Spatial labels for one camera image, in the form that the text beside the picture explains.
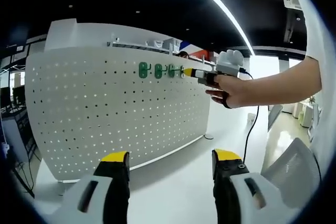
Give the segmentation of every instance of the computer monitor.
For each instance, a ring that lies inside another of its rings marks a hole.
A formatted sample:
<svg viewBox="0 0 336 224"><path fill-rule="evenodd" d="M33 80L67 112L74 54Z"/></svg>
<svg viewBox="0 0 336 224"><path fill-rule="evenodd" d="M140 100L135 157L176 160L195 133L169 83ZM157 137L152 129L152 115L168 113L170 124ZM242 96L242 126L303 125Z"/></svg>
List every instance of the computer monitor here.
<svg viewBox="0 0 336 224"><path fill-rule="evenodd" d="M26 104L25 86L13 88L13 100L15 105Z"/></svg>
<svg viewBox="0 0 336 224"><path fill-rule="evenodd" d="M5 108L11 104L11 93L9 87L0 89L0 106Z"/></svg>

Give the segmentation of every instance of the white pegboard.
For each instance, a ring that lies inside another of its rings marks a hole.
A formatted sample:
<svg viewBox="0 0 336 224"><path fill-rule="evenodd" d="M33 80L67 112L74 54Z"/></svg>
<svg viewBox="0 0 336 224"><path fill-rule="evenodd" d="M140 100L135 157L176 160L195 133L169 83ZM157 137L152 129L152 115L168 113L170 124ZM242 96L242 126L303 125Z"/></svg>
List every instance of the white pegboard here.
<svg viewBox="0 0 336 224"><path fill-rule="evenodd" d="M146 79L139 63L152 64ZM129 151L131 167L206 132L209 96L195 78L154 77L154 65L210 67L130 48L63 48L26 63L26 104L37 145L57 180L91 174L102 157Z"/></svg>

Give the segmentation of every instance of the ceiling light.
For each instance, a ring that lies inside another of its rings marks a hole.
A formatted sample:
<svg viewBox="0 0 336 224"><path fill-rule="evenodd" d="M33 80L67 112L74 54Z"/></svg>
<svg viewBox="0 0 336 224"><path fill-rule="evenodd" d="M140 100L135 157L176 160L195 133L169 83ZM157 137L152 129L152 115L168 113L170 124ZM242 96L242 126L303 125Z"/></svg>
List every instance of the ceiling light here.
<svg viewBox="0 0 336 224"><path fill-rule="evenodd" d="M227 17L231 20L232 24L236 27L236 29L238 30L239 34L241 35L241 37L243 38L243 40L245 41L248 49L250 50L251 54L253 56L255 56L255 53L253 51L253 48L250 44L250 42L248 41L243 29L240 27L238 21L236 20L236 18L232 15L232 13L230 12L230 10L224 5L224 3L221 0L213 0L221 9L222 11L227 15Z"/></svg>

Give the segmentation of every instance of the human arm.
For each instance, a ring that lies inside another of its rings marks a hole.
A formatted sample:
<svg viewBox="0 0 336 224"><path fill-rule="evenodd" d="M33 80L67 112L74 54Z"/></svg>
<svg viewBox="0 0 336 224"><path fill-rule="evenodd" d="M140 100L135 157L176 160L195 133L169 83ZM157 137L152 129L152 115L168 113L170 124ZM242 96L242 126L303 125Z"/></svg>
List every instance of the human arm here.
<svg viewBox="0 0 336 224"><path fill-rule="evenodd" d="M322 88L319 63L310 57L274 76L240 80L218 75L215 82L229 94L226 102L230 108L299 102ZM207 90L206 93L222 103L222 91Z"/></svg>

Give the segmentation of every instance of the green hook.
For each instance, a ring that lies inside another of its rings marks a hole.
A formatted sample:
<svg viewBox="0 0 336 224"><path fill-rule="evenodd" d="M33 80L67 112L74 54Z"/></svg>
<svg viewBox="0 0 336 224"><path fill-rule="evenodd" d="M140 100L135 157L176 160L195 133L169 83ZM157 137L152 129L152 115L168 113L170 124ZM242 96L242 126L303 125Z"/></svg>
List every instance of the green hook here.
<svg viewBox="0 0 336 224"><path fill-rule="evenodd" d="M152 64L149 64L149 68L148 68L147 62L141 62L141 63L139 63L139 77L141 79L146 78L147 75L148 75L147 71L151 70L151 69L152 69Z"/></svg>
<svg viewBox="0 0 336 224"><path fill-rule="evenodd" d="M169 75L169 77L174 78L175 71L180 71L180 73L182 73L183 72L183 66L180 66L179 68L175 69L174 64L169 64L169 67L168 67L168 75Z"/></svg>
<svg viewBox="0 0 336 224"><path fill-rule="evenodd" d="M161 64L156 64L155 65L155 73L154 73L155 78L161 79L162 78L162 72L166 72L166 71L168 71L167 65L166 65L166 69L163 70Z"/></svg>

